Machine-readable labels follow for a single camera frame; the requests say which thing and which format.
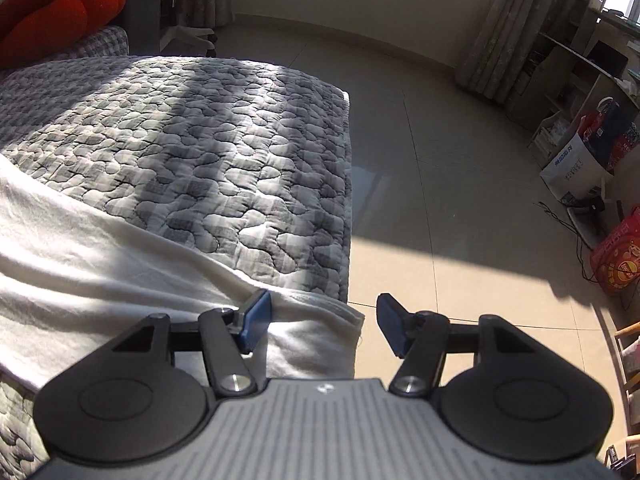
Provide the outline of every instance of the black cable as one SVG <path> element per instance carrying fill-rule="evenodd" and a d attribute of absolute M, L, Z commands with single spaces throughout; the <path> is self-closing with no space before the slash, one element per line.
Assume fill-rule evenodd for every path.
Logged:
<path fill-rule="evenodd" d="M 584 249 L 584 241 L 582 240 L 582 237 L 580 236 L 580 233 L 577 231 L 577 229 L 573 225 L 571 225 L 568 222 L 565 222 L 564 220 L 559 218 L 558 215 L 556 213 L 554 213 L 553 211 L 551 211 L 549 206 L 546 205 L 544 202 L 538 202 L 536 205 L 538 207 L 541 207 L 542 209 L 544 209 L 546 214 L 551 216 L 551 218 L 553 218 L 559 224 L 562 224 L 564 227 L 569 229 L 569 231 L 571 231 L 573 234 L 575 234 L 575 236 L 576 236 L 576 240 L 575 240 L 575 256 L 578 258 L 578 262 L 580 262 L 580 268 L 582 269 L 582 277 L 585 280 L 587 280 L 588 282 L 598 283 L 598 280 L 594 280 L 595 272 L 589 278 L 587 276 L 587 273 L 584 270 L 584 259 L 582 257 L 582 250 Z M 628 271 L 622 270 L 622 269 L 618 269 L 618 270 L 621 271 L 621 272 L 624 272 L 625 274 L 640 274 L 640 270 L 638 270 L 636 272 L 628 272 Z M 626 304 L 626 306 L 625 306 L 624 301 L 622 300 L 622 294 L 619 295 L 618 298 L 620 299 L 620 308 L 624 312 L 629 310 L 629 308 L 631 307 L 631 303 L 633 302 L 633 300 L 634 300 L 634 298 L 636 296 L 636 292 L 638 291 L 638 285 L 640 285 L 640 280 L 636 280 L 636 286 L 634 287 L 634 292 L 631 295 L 631 298 L 629 298 L 629 301 Z"/>
<path fill-rule="evenodd" d="M 582 237 L 580 236 L 580 233 L 577 231 L 577 229 L 573 225 L 569 224 L 569 222 L 565 222 L 564 220 L 562 220 L 556 213 L 551 211 L 551 208 L 544 202 L 538 202 L 536 205 L 544 209 L 546 214 L 551 216 L 551 218 L 553 218 L 560 225 L 569 229 L 569 231 L 571 231 L 575 235 L 575 257 L 578 259 L 578 263 L 580 263 L 582 278 L 591 283 L 598 283 L 598 280 L 594 278 L 595 273 L 593 273 L 591 277 L 589 277 L 587 276 L 587 273 L 584 270 L 584 258 L 582 257 L 582 250 L 584 249 L 584 241 L 582 240 Z"/>

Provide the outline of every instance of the gray curtain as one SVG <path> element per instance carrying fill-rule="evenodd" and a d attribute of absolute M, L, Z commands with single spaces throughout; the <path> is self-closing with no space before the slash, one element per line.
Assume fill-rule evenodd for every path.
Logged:
<path fill-rule="evenodd" d="M 233 20 L 231 0 L 191 0 L 191 27 L 224 27 Z"/>
<path fill-rule="evenodd" d="M 574 0 L 493 0 L 482 29 L 456 69 L 459 85 L 503 104 L 540 30 L 566 18 Z"/>

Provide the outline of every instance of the metal screw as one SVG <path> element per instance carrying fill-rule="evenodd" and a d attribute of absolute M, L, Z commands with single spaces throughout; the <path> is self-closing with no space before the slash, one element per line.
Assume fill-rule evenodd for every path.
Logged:
<path fill-rule="evenodd" d="M 222 321 L 225 322 L 226 325 L 229 325 L 234 322 L 234 317 L 236 315 L 236 311 L 229 306 L 216 306 L 213 308 L 216 312 L 220 313 L 222 316 Z"/>
<path fill-rule="evenodd" d="M 427 389 L 427 383 L 415 375 L 400 377 L 396 380 L 394 386 L 402 393 L 409 395 L 419 395 Z"/>
<path fill-rule="evenodd" d="M 242 392 L 251 386 L 251 379 L 246 375 L 228 375 L 220 381 L 220 386 L 230 392 Z"/>

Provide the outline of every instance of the quilted bedspread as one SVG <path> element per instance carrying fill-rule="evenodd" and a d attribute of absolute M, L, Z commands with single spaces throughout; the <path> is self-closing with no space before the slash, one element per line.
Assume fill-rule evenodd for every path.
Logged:
<path fill-rule="evenodd" d="M 255 280 L 346 301 L 348 111 L 336 87 L 265 63 L 61 60 L 0 83 L 0 152 L 47 186 Z M 30 401 L 0 380 L 0 419 L 11 421 L 0 420 L 0 472 L 19 478 L 43 450 Z"/>

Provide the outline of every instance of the black circular wheel cover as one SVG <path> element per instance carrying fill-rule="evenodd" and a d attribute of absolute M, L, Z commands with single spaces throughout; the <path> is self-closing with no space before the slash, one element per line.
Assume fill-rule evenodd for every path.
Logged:
<path fill-rule="evenodd" d="M 598 383 L 535 354 L 481 362 L 454 377 L 444 387 L 440 411 L 476 449 L 527 463 L 594 453 L 613 416 Z"/>
<path fill-rule="evenodd" d="M 131 357 L 98 368 L 54 378 L 34 405 L 47 447 L 72 460 L 147 458 L 184 440 L 205 415 L 204 391 L 186 372 Z"/>

